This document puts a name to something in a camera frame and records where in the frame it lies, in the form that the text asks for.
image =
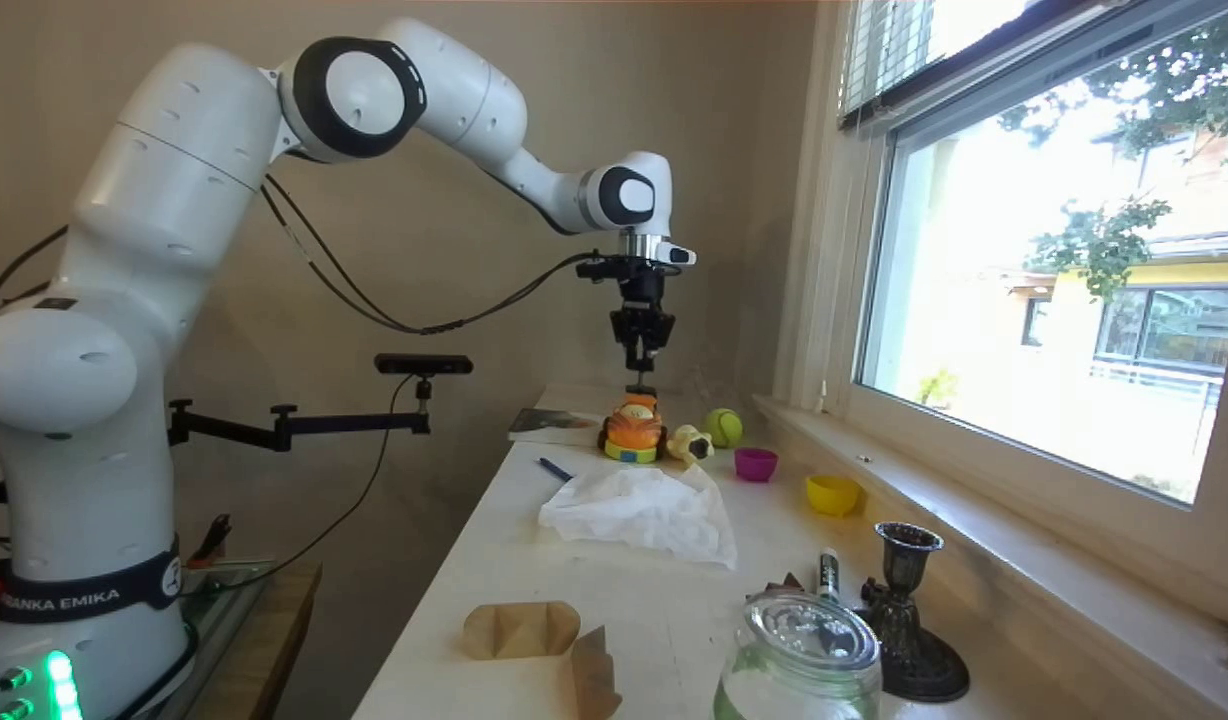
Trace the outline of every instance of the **metal lid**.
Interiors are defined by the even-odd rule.
[[[862,674],[880,657],[875,633],[831,595],[768,595],[747,608],[747,624],[768,648],[810,669]]]

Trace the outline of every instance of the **plastic bag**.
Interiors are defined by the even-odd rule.
[[[727,509],[706,467],[671,478],[652,463],[601,463],[601,472],[573,478],[541,509],[541,530],[566,541],[637,545],[735,567]]]

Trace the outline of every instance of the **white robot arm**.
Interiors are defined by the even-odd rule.
[[[562,234],[625,234],[612,312],[630,370],[652,370],[671,317],[663,156],[562,177],[526,148],[519,93],[435,28],[321,42],[288,68],[175,49],[98,156],[44,296],[0,312],[0,463],[14,571],[0,595],[0,712],[135,716],[194,666],[172,550],[163,370],[180,353],[265,171],[279,156],[384,156],[424,128]]]

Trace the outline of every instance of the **pink object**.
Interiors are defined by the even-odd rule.
[[[747,485],[768,485],[776,472],[776,451],[771,449],[735,449],[735,478]]]

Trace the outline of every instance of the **glass jar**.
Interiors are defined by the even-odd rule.
[[[835,595],[747,604],[726,669],[715,720],[869,720],[875,716],[875,633]]]

